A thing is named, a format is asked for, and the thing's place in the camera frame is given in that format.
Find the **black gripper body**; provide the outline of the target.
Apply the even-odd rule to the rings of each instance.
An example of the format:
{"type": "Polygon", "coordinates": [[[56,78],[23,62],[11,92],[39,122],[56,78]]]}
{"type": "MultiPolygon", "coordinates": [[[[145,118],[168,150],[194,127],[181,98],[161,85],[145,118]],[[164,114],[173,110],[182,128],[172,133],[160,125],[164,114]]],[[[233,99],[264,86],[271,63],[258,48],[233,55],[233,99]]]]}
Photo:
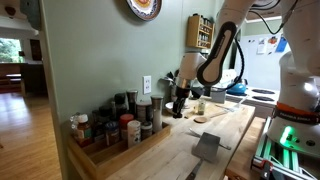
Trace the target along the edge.
{"type": "Polygon", "coordinates": [[[189,97],[190,90],[180,87],[176,87],[175,95],[176,100],[174,102],[174,108],[181,109],[184,106],[185,100],[189,97]]]}

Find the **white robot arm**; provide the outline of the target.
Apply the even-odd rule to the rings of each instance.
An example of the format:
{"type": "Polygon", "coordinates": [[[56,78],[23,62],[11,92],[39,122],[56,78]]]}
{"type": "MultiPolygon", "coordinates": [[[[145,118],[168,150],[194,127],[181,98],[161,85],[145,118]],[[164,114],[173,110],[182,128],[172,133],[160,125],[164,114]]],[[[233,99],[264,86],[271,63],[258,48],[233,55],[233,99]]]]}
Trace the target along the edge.
{"type": "MultiPolygon", "coordinates": [[[[176,80],[176,118],[188,98],[193,80],[217,84],[231,43],[255,0],[224,0],[217,15],[218,35],[208,57],[183,56],[176,80]]],[[[280,0],[283,35],[290,51],[280,59],[280,94],[267,136],[280,146],[320,157],[319,91],[320,0],[280,0]]]]}

